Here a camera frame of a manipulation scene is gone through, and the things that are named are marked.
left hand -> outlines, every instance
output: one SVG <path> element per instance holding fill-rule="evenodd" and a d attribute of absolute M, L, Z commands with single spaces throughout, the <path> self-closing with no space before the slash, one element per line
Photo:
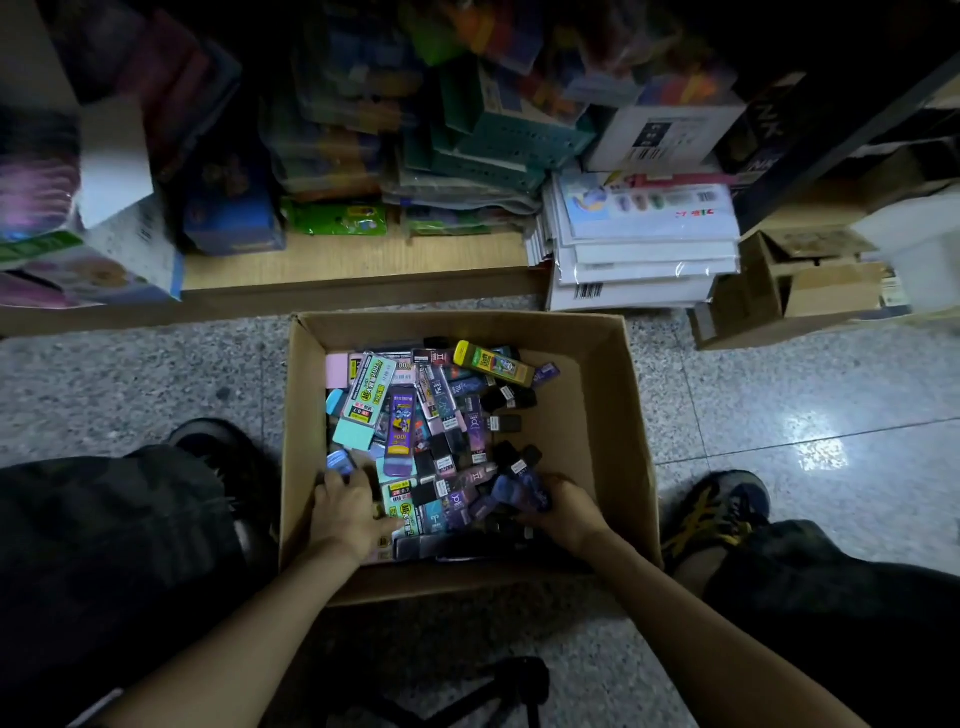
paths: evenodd
<path fill-rule="evenodd" d="M 389 537 L 404 525 L 403 519 L 373 518 L 370 479 L 361 468 L 350 474 L 349 485 L 337 471 L 326 471 L 314 501 L 310 545 L 335 542 L 346 546 L 358 564 L 371 554 L 381 537 Z"/>

open cardboard box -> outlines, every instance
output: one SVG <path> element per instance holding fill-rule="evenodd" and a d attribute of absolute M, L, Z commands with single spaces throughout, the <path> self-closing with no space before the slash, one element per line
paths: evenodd
<path fill-rule="evenodd" d="M 283 440 L 280 564 L 303 546 L 314 484 L 326 459 L 326 354 L 427 336 L 482 346 L 513 344 L 523 360 L 553 361 L 562 375 L 524 410 L 518 448 L 543 451 L 539 470 L 564 473 L 596 499 L 610 526 L 660 565 L 653 460 L 634 362 L 620 316 L 532 311 L 304 313 L 291 322 Z M 364 567 L 334 604 L 382 601 L 528 581 L 568 572 L 555 563 L 415 562 Z"/>

light blue eraser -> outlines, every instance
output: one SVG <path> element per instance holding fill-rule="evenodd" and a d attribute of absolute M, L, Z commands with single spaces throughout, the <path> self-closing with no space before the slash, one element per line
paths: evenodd
<path fill-rule="evenodd" d="M 334 389 L 326 396 L 326 414 L 340 414 L 340 403 L 344 400 L 345 390 Z"/>

white label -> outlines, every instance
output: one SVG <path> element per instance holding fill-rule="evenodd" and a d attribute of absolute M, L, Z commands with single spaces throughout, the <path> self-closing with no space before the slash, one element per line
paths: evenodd
<path fill-rule="evenodd" d="M 573 299 L 598 299 L 603 293 L 603 283 L 585 283 L 577 286 Z"/>
<path fill-rule="evenodd" d="M 713 325 L 713 314 L 710 313 L 709 303 L 697 303 L 693 307 L 693 315 L 697 319 L 701 339 L 706 341 L 717 335 L 717 329 Z"/>

plastic-wrapped package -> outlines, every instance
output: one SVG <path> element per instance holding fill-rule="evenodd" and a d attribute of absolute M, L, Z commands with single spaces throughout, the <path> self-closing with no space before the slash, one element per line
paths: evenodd
<path fill-rule="evenodd" d="M 345 99 L 319 66 L 294 53 L 294 83 L 300 113 L 317 124 L 333 124 L 357 132 L 396 133 L 420 123 L 414 104 L 405 99 Z"/>
<path fill-rule="evenodd" d="M 396 19 L 403 32 L 410 37 L 420 60 L 437 66 L 463 56 L 467 47 L 436 8 L 415 6 L 412 0 L 403 0 L 396 11 Z"/>
<path fill-rule="evenodd" d="M 79 187 L 76 117 L 0 107 L 0 240 L 62 227 Z"/>
<path fill-rule="evenodd" d="M 590 64 L 602 71 L 647 63 L 683 34 L 672 13 L 648 0 L 563 0 L 557 16 L 579 31 Z"/>
<path fill-rule="evenodd" d="M 379 183 L 380 160 L 331 161 L 329 159 L 279 158 L 274 156 L 274 175 L 287 192 L 321 192 L 362 183 Z"/>
<path fill-rule="evenodd" d="M 277 96 L 261 109 L 260 138 L 282 158 L 373 161 L 380 137 L 307 121 L 290 96 Z"/>
<path fill-rule="evenodd" d="M 327 2 L 303 23 L 303 51 L 347 98 L 403 98 L 423 85 L 423 64 L 410 38 L 369 3 Z"/>
<path fill-rule="evenodd" d="M 525 76 L 543 48 L 540 0 L 438 0 L 460 41 L 488 61 Z"/>
<path fill-rule="evenodd" d="M 689 106 L 722 99 L 736 72 L 699 36 L 685 36 L 663 56 L 640 67 L 643 106 Z"/>
<path fill-rule="evenodd" d="M 482 235 L 522 231 L 533 218 L 514 215 L 499 207 L 452 210 L 440 207 L 405 207 L 401 225 L 408 235 Z"/>
<path fill-rule="evenodd" d="M 387 211 L 370 203 L 295 203 L 280 201 L 287 230 L 307 235 L 386 235 Z"/>
<path fill-rule="evenodd" d="M 396 157 L 396 177 L 385 176 L 382 182 L 383 201 L 388 205 L 453 210 L 498 206 L 517 215 L 532 215 L 540 210 L 539 196 L 410 169 L 404 164 L 400 150 Z"/>

